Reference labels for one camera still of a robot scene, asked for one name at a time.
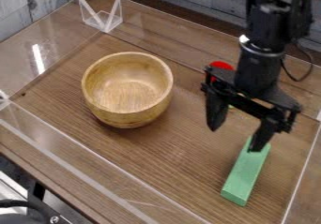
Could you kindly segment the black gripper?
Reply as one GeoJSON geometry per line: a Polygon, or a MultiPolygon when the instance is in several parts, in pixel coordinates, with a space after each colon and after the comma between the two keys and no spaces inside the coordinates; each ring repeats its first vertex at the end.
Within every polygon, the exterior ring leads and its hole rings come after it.
{"type": "Polygon", "coordinates": [[[212,131],[225,123],[229,106],[256,117],[260,128],[251,139],[251,152],[261,152],[276,132],[291,132],[299,102],[282,90],[279,77],[286,65],[286,45],[243,43],[237,68],[225,80],[212,82],[209,66],[201,90],[207,96],[207,120],[212,131]]]}

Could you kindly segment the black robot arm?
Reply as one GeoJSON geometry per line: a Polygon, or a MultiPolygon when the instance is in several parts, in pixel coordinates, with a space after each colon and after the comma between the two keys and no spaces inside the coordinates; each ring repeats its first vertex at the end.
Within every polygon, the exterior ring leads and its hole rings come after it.
{"type": "Polygon", "coordinates": [[[276,133],[292,130],[302,113],[302,105],[279,86],[279,78],[287,70],[287,46],[311,31],[312,0],[248,0],[247,14],[237,68],[207,66],[201,90],[211,130],[225,123],[229,106],[260,119],[249,145],[249,150],[259,152],[276,133]]]}

